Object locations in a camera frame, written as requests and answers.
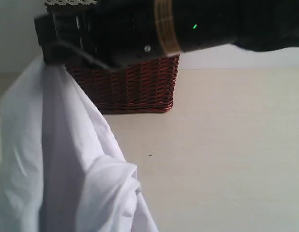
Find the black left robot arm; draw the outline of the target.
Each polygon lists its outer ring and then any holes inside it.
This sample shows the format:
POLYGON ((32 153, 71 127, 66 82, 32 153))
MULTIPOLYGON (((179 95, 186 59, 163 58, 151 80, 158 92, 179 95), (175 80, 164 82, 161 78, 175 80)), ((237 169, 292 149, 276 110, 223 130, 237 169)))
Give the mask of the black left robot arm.
POLYGON ((105 70, 225 44, 299 47, 299 0, 95 0, 49 3, 34 20, 47 65, 105 70))

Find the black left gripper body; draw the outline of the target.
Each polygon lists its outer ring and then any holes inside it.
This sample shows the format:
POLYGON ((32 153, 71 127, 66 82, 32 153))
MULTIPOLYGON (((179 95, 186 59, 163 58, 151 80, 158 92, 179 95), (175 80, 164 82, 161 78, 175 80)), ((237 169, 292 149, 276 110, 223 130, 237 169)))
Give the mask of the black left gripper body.
POLYGON ((107 43, 95 37, 91 12, 48 12, 34 19, 38 44, 46 65, 75 62, 87 68, 122 70, 129 65, 115 61, 107 43))

